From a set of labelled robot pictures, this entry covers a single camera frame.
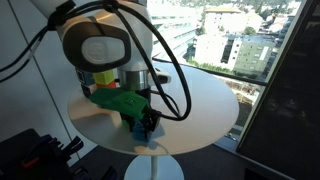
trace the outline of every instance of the yellow object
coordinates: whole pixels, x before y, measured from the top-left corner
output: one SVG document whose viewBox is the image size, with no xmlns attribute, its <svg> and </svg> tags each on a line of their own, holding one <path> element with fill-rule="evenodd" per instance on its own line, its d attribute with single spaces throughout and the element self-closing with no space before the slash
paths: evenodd
<svg viewBox="0 0 320 180">
<path fill-rule="evenodd" d="M 101 73 L 93 73 L 93 79 L 96 84 L 108 85 L 114 81 L 113 70 L 104 71 Z"/>
</svg>

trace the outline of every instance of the rooftop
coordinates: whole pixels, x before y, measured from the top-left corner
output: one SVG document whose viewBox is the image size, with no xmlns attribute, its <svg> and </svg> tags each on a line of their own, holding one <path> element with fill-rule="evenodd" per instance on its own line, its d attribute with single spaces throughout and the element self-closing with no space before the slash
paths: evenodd
<svg viewBox="0 0 320 180">
<path fill-rule="evenodd" d="M 239 9 L 232 7 L 211 7 L 205 11 L 206 13 L 241 13 Z"/>
<path fill-rule="evenodd" d="M 274 42 L 274 38 L 270 36 L 249 36 L 249 35 L 226 35 L 228 39 L 240 40 L 243 42 L 254 42 L 254 43 L 265 43 L 265 42 Z"/>
</svg>

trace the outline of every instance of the green object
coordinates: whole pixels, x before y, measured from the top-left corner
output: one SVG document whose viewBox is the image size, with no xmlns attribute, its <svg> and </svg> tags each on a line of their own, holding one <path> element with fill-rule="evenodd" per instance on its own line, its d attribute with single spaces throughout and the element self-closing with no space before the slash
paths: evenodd
<svg viewBox="0 0 320 180">
<path fill-rule="evenodd" d="M 149 107 L 146 98 L 120 88 L 98 88 L 89 99 L 101 108 L 115 110 L 138 120 L 143 118 L 145 107 Z"/>
</svg>

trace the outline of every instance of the table top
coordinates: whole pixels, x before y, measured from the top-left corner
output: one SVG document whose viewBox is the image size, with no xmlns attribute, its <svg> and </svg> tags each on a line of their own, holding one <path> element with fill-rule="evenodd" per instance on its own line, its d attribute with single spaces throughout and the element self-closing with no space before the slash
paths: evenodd
<svg viewBox="0 0 320 180">
<path fill-rule="evenodd" d="M 172 80 L 164 91 L 177 102 L 181 113 L 186 109 L 185 95 L 171 63 L 154 62 L 170 73 Z M 120 114 L 98 108 L 85 98 L 81 89 L 70 97 L 68 112 L 72 124 L 86 138 L 110 150 L 133 155 L 174 155 L 194 151 L 217 141 L 235 124 L 239 105 L 231 89 L 204 71 L 181 65 L 192 99 L 190 115 L 184 121 L 160 119 L 149 142 L 133 139 Z M 161 97 L 151 96 L 151 106 L 172 115 Z"/>
</svg>

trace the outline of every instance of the floor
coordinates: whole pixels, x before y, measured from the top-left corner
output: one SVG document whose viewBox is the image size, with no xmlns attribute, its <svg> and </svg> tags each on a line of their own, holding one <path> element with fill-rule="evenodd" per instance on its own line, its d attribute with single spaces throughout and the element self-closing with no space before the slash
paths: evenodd
<svg viewBox="0 0 320 180">
<path fill-rule="evenodd" d="M 108 167 L 113 166 L 117 171 L 118 179 L 122 180 L 127 167 L 135 157 L 97 146 L 72 168 L 83 166 L 88 170 L 92 179 L 101 179 Z M 285 179 L 216 145 L 173 157 L 180 164 L 185 180 Z"/>
</svg>

